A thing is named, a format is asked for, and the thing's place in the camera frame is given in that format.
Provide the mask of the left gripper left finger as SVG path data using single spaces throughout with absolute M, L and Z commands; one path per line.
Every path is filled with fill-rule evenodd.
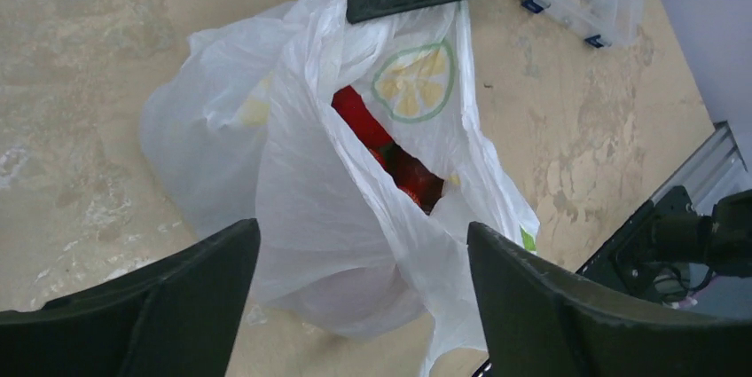
M 225 375 L 260 241 L 241 220 L 39 310 L 4 311 L 2 375 Z

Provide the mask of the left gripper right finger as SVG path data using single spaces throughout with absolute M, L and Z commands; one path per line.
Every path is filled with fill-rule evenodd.
M 748 376 L 751 324 L 674 310 L 567 271 L 486 224 L 467 251 L 497 376 Z

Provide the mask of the white plastic bag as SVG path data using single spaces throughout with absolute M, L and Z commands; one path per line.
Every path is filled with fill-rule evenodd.
M 252 298 L 328 332 L 373 338 L 429 314 L 421 374 L 486 350 L 466 247 L 482 222 L 533 248 L 538 219 L 482 134 L 466 3 L 363 24 L 346 0 L 296 0 L 190 36 L 143 108 L 142 151 L 205 238 L 255 218 Z M 351 86 L 444 180 L 427 215 L 333 109 Z

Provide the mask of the red fake fruit bunch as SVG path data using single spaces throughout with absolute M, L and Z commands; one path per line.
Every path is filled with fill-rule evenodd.
M 429 215 L 442 197 L 444 180 L 395 143 L 380 149 L 370 148 L 369 151 L 396 186 Z

